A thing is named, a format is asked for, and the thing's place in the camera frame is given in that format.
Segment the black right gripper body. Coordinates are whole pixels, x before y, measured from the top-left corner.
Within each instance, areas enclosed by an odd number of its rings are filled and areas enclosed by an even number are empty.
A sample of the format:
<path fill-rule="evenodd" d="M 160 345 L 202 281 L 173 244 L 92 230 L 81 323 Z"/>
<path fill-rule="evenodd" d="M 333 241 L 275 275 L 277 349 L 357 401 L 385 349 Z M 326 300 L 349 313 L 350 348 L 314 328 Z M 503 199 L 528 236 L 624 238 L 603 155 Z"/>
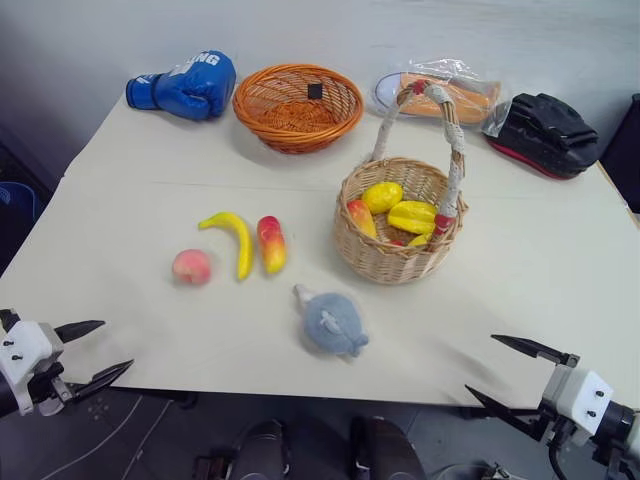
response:
<path fill-rule="evenodd" d="M 596 408 L 592 405 L 540 405 L 539 441 L 558 448 L 565 443 L 583 446 L 596 432 Z"/>

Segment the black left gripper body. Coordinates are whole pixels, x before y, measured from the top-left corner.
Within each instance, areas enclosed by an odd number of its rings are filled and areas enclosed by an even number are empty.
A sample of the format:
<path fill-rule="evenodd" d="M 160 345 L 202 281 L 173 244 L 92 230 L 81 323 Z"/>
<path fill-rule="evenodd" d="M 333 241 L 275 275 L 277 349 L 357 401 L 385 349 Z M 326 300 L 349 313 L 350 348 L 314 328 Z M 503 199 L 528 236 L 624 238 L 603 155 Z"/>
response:
<path fill-rule="evenodd" d="M 36 373 L 28 384 L 29 394 L 35 409 L 42 416 L 60 413 L 74 399 L 74 394 L 60 375 L 64 367 L 55 362 L 45 372 Z"/>

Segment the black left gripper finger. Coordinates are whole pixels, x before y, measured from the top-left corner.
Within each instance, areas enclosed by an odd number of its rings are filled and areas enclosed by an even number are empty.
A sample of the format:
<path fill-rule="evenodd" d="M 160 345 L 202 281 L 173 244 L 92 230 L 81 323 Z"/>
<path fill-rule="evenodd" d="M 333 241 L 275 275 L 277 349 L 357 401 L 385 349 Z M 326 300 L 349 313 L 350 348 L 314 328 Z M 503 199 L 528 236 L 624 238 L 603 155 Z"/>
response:
<path fill-rule="evenodd" d="M 73 401 L 84 401 L 96 395 L 104 389 L 110 387 L 119 377 L 121 377 L 132 365 L 134 360 L 124 361 L 112 365 L 98 373 L 86 384 L 75 384 L 70 387 Z"/>
<path fill-rule="evenodd" d="M 56 327 L 54 332 L 63 344 L 72 342 L 105 325 L 102 320 L 86 320 Z"/>

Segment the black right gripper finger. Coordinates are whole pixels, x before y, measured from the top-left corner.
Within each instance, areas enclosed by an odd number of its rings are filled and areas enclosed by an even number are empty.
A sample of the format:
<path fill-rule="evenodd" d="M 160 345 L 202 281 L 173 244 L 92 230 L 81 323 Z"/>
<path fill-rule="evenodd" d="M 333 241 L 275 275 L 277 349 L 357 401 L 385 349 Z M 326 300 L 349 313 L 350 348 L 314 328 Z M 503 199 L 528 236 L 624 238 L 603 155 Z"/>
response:
<path fill-rule="evenodd" d="M 491 416 L 502 420 L 535 441 L 542 439 L 546 432 L 546 418 L 539 410 L 513 409 L 469 385 L 465 388 Z"/>
<path fill-rule="evenodd" d="M 580 361 L 580 357 L 576 354 L 561 352 L 531 339 L 500 334 L 492 334 L 491 338 L 529 357 L 541 357 L 555 365 L 575 368 Z"/>

